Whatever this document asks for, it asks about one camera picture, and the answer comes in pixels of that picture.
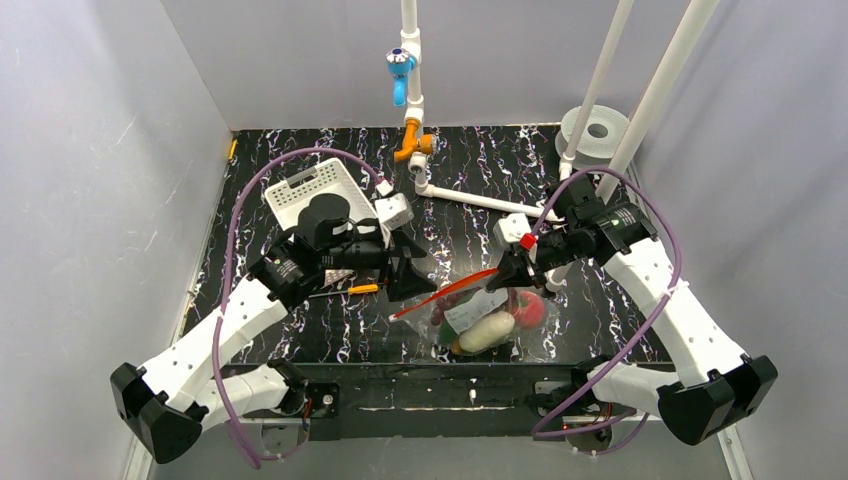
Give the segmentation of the clear zip top bag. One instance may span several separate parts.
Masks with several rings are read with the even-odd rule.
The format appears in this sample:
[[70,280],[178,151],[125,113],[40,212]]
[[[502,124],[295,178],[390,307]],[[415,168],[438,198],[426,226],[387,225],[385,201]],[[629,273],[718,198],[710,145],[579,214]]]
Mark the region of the clear zip top bag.
[[[392,314],[389,320],[392,322],[402,322],[412,327],[413,330],[430,342],[440,347],[445,347],[452,353],[461,356],[478,355],[487,350],[512,342],[524,334],[535,333],[541,330],[547,323],[549,315],[554,312],[556,304],[530,288],[502,288],[495,291],[487,291],[485,285],[494,274],[496,274],[494,269],[487,269],[459,279],[430,294],[416,304],[402,308],[400,311]],[[489,314],[499,311],[508,311],[512,314],[520,291],[532,291],[545,301],[546,315],[540,326],[532,330],[525,330],[515,324],[512,334],[503,343],[476,354],[462,351],[458,342],[459,335]],[[436,300],[442,296],[454,293],[464,293],[466,295],[465,302],[448,310],[445,321],[439,326],[433,326],[430,323],[430,316],[436,305]]]

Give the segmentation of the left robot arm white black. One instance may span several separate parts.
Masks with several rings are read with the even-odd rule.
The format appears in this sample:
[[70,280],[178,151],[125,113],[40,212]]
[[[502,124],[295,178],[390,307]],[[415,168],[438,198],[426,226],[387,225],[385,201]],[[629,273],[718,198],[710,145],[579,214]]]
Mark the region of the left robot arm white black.
[[245,414],[276,409],[305,414],[314,406],[308,380],[285,361],[224,377],[222,366],[254,337],[318,294],[337,270],[374,271],[392,302],[432,293],[435,283],[415,267],[425,256],[405,232],[413,213],[392,193],[374,203],[372,218],[356,220],[340,195],[312,197],[221,305],[189,333],[139,366],[124,363],[110,384],[119,417],[152,455],[166,464],[185,454],[207,429]]

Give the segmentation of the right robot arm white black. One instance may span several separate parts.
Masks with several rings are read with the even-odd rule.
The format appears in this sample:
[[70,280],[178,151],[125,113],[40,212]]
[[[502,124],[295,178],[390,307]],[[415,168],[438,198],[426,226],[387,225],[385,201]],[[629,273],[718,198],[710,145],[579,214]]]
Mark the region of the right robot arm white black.
[[618,353],[573,368],[571,393],[531,434],[565,437],[565,429],[550,428],[553,420],[577,404],[611,403],[657,417],[678,440],[697,445],[753,414],[777,368],[733,341],[692,293],[681,276],[679,242],[654,203],[608,205],[592,173],[581,169],[549,191],[544,212],[565,226],[534,225],[504,252],[487,289],[541,287],[553,270],[590,259],[645,319]]

